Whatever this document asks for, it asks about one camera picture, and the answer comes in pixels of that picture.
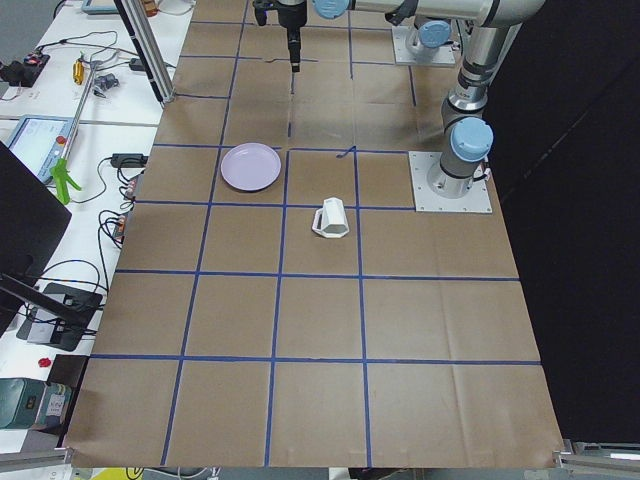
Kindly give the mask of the white faceted cup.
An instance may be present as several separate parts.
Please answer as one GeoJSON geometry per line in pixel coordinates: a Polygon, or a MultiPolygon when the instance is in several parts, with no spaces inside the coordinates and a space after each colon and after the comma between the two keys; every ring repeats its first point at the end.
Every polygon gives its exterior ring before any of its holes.
{"type": "Polygon", "coordinates": [[[328,239],[346,236],[350,228],[343,201],[337,197],[325,199],[323,206],[314,215],[311,230],[328,239]]]}

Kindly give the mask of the lilac round plate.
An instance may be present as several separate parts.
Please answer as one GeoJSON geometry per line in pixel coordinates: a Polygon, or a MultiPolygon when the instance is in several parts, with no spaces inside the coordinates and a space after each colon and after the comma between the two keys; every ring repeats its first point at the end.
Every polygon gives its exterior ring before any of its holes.
{"type": "Polygon", "coordinates": [[[225,154],[221,163],[223,179],[231,187],[247,192],[269,187],[280,171],[278,153],[261,143],[238,145],[225,154]]]}

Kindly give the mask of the black power adapter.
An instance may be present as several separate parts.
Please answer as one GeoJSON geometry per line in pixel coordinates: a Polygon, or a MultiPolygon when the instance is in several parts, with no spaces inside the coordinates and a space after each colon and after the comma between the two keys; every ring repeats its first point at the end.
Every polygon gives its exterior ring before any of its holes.
{"type": "Polygon", "coordinates": [[[141,153],[114,153],[110,164],[114,168],[143,168],[147,161],[148,156],[141,153]]]}

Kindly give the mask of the black power strip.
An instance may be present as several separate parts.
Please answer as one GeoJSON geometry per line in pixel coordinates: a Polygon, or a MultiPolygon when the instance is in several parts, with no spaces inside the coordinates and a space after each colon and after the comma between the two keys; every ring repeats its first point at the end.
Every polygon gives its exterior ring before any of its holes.
{"type": "Polygon", "coordinates": [[[12,87],[31,88],[46,67],[50,56],[41,52],[32,52],[22,61],[14,60],[10,64],[1,64],[1,81],[12,87]]]}

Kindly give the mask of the teach pendant tablet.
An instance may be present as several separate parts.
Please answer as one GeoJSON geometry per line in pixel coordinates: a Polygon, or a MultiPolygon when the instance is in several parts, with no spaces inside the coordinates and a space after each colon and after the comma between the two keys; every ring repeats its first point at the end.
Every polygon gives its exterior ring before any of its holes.
{"type": "Polygon", "coordinates": [[[71,132],[70,117],[24,115],[7,146],[44,184],[52,181],[50,169],[61,157],[71,132]]]}

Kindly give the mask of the brown paper table cover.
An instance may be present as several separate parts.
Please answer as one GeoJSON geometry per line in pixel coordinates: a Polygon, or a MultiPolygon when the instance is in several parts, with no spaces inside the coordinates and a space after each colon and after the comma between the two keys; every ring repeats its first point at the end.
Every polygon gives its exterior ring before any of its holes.
{"type": "Polygon", "coordinates": [[[246,1],[201,1],[66,442],[82,467],[544,468],[561,435],[502,215],[417,212],[455,68],[381,16],[311,17],[298,74],[246,1]],[[221,163],[261,143],[259,191],[221,163]],[[343,201],[349,233],[311,230],[343,201]]]}

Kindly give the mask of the black monitor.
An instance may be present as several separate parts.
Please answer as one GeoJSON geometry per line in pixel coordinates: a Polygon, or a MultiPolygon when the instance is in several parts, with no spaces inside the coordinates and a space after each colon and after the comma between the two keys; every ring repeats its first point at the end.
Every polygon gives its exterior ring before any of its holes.
{"type": "Polygon", "coordinates": [[[1,330],[30,293],[70,223],[71,213],[5,145],[1,147],[1,330]]]}

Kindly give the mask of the black monitor stand base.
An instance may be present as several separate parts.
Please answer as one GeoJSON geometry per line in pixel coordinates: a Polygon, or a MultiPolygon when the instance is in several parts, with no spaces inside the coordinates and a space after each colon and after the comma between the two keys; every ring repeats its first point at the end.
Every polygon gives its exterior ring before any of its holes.
{"type": "Polygon", "coordinates": [[[98,293],[48,284],[43,292],[30,289],[19,298],[30,306],[16,336],[30,344],[74,351],[80,341],[93,333],[89,328],[103,296],[98,293]]]}

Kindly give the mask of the green electronic box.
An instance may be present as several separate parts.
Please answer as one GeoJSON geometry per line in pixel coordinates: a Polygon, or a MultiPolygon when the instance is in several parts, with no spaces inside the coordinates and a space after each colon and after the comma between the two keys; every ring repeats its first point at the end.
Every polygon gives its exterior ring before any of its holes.
{"type": "Polygon", "coordinates": [[[1,379],[1,429],[45,430],[64,422],[72,389],[30,378],[1,379]]]}

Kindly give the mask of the aluminium frame post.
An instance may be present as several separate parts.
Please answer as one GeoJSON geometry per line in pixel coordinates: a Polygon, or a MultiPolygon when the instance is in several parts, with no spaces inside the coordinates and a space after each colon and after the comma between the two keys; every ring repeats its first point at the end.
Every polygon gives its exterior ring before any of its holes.
{"type": "Polygon", "coordinates": [[[165,105],[175,97],[166,63],[141,1],[115,0],[114,4],[140,58],[156,100],[165,105]]]}

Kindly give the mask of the green handled reacher grabber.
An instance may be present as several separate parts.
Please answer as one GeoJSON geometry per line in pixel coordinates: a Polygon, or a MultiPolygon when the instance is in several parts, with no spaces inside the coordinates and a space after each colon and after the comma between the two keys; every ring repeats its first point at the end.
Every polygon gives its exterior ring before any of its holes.
{"type": "Polygon", "coordinates": [[[97,72],[97,61],[89,63],[89,75],[86,79],[82,95],[79,99],[78,106],[75,111],[75,115],[71,122],[71,129],[66,136],[66,140],[63,144],[62,153],[59,155],[56,163],[50,168],[50,174],[54,181],[57,199],[63,204],[68,205],[70,202],[69,188],[71,186],[77,191],[81,191],[81,187],[71,178],[67,169],[67,160],[69,154],[72,151],[74,140],[78,131],[80,117],[89,94],[92,91],[94,84],[95,73],[97,72]]]}

